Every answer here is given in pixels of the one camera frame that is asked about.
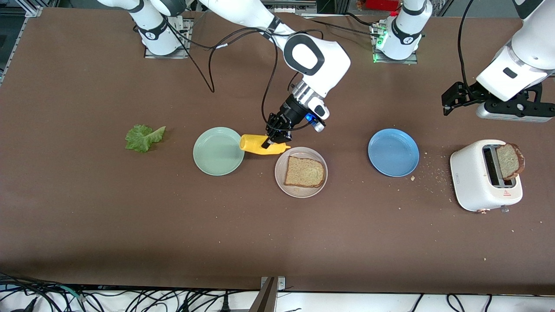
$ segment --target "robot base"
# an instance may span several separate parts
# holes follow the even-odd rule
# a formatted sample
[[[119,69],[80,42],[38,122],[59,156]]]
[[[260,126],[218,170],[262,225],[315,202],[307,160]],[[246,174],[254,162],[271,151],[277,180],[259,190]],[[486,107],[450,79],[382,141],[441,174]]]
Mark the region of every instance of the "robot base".
[[[386,20],[381,19],[378,23],[374,23],[373,26],[370,26],[370,33],[377,33],[381,36],[384,34],[384,30],[387,28]],[[380,40],[380,37],[372,36],[372,51],[374,54],[374,63],[391,63],[391,64],[418,64],[418,59],[416,58],[416,51],[412,52],[412,54],[402,60],[392,59],[387,57],[381,50],[379,50],[376,45]]]
[[[180,34],[185,36],[187,39],[192,39],[193,37],[193,23],[194,18],[183,18],[183,16],[168,17],[168,22],[177,30]],[[188,52],[191,48],[191,43],[181,37],[179,40],[183,43],[187,51],[183,50],[183,47],[177,48],[174,52],[159,56],[152,53],[146,47],[144,48],[144,58],[162,58],[162,59],[184,59],[188,58]]]

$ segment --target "brown table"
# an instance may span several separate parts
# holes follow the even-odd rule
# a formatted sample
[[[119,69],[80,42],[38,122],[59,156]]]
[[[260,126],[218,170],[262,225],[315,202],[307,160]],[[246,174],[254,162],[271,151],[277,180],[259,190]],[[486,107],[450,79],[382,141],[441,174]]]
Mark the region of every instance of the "brown table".
[[[45,9],[29,20],[0,88],[0,269],[65,283],[257,288],[284,275],[293,290],[555,294],[555,122],[483,120],[475,108],[442,115],[440,96],[460,80],[458,18],[432,18],[419,64],[374,64],[363,35],[292,14],[293,29],[321,28],[352,60],[326,98],[314,148],[329,179],[295,199],[275,183],[276,156],[245,155],[224,177],[194,164],[212,127],[263,133],[260,100],[274,47],[248,36],[216,52],[216,93],[190,60],[146,60],[122,11]],[[364,30],[351,19],[328,18]],[[468,78],[519,28],[516,19],[469,19]],[[213,44],[237,26],[208,14],[194,38]],[[208,53],[192,54],[206,72]],[[293,75],[280,57],[266,111]],[[555,84],[544,83],[544,100]],[[167,126],[162,143],[125,150],[136,123]],[[370,137],[408,132],[421,160],[410,177],[371,166]],[[524,198],[508,214],[467,212],[455,200],[449,155],[479,139],[519,144]]]

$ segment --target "green lettuce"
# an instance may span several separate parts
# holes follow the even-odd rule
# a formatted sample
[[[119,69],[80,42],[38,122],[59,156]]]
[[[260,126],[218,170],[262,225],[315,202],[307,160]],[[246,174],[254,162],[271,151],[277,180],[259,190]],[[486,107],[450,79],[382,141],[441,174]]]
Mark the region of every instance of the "green lettuce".
[[[144,124],[136,124],[125,136],[127,141],[125,148],[146,153],[152,143],[162,140],[165,130],[166,127],[161,127],[156,131],[152,131],[151,127],[147,127]]]

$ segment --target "blue plate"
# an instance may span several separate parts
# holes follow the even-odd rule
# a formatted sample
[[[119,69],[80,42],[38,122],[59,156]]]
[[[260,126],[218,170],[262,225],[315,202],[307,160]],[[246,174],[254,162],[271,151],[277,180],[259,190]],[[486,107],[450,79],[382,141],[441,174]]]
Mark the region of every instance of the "blue plate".
[[[410,135],[397,129],[384,129],[370,139],[368,157],[379,172],[404,177],[416,169],[420,155]]]

